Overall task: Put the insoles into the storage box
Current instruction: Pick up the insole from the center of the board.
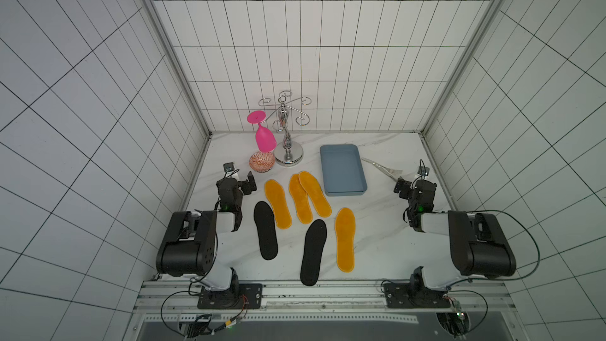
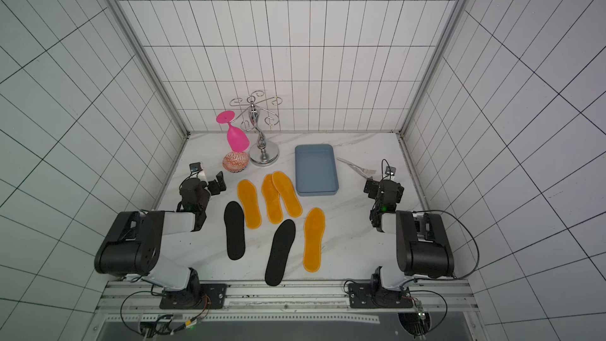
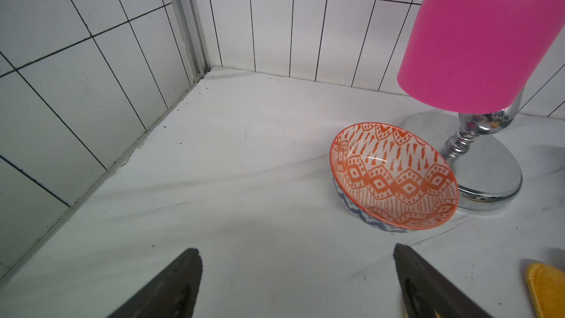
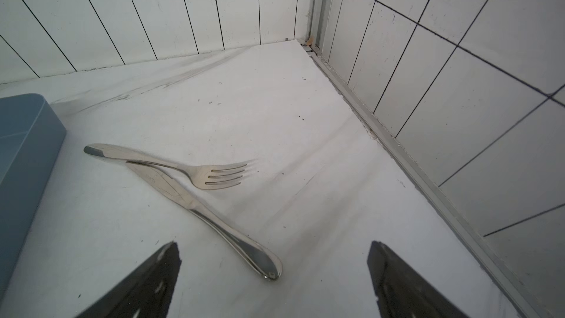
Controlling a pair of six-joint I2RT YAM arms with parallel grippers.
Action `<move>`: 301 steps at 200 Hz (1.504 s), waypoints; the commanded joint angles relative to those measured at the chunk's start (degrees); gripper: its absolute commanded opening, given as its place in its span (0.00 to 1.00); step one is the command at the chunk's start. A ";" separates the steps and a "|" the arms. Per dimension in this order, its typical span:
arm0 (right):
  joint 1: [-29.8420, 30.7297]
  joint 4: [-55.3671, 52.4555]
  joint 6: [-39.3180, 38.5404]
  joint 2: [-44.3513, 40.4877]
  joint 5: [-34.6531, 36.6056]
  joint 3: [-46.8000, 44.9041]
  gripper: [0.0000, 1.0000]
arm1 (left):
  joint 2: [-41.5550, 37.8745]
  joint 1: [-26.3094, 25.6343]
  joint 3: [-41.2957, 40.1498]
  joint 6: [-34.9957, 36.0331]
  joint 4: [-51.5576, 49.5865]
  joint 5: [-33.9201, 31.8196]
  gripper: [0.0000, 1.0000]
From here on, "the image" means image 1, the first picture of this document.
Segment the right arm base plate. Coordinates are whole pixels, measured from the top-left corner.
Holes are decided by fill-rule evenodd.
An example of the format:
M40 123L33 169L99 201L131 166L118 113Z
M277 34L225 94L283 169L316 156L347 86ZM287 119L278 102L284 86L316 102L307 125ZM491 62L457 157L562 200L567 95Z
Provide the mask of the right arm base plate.
M451 303L441 291L411 287L409 283L383 281L381 289L389 309L449 309Z

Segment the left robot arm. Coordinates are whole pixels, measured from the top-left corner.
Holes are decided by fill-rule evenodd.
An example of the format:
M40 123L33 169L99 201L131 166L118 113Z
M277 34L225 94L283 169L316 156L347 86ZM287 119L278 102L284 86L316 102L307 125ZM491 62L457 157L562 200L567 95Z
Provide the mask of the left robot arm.
M195 295L205 306L230 308L243 297L236 271L216 260L219 235L238 231L243 198L257 190L257 183L252 173L243 181L228 173L216 186L219 198L212 210L172 215L156 256L156 270L161 275L189 276L203 286Z

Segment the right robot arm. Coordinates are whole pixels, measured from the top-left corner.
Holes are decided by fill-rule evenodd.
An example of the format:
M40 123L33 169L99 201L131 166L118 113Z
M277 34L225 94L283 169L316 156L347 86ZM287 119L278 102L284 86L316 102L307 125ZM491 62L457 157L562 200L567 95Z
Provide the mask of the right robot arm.
M417 178L398 178L394 192L408 201L403 219L419 233L440 235L448 240L445 258L416 268L409 282L395 285L403 290L401 302L412 308L448 308L448 289L469 279L513 276L514 253L496 216L482 212L449 210L436 212L433 200L437 184Z

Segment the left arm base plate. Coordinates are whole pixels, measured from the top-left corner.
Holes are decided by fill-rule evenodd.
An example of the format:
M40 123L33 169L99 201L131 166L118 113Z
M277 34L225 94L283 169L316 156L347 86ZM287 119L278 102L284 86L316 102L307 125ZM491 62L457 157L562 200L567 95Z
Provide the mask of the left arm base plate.
M262 284L237 284L228 290L204 291L198 299L198 309L260 309Z

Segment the yellow insole overlapping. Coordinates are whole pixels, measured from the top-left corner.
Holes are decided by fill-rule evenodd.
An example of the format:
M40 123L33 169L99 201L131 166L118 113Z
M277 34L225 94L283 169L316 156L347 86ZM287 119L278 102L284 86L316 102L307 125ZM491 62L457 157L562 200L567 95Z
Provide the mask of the yellow insole overlapping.
M332 215L331 205L328 203L318 180L309 172L302 171L298 174L299 182L306 191L317 214L322 218Z

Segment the yellow insole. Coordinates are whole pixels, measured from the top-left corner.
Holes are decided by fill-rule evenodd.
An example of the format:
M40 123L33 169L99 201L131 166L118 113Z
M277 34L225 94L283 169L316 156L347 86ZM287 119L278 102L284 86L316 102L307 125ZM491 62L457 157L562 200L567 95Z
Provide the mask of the yellow insole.
M356 219L349 208L342 208L335 222L337 266L342 272L349 273L355 267L354 239Z
M294 201L296 213L302 224L312 223L313 215L309 205L309 196L300 183L299 174L294 174L290 178L289 193Z
M292 225L292 218L283 187L276 180L270 179L264 185L264 192L273 210L276 226L287 230Z

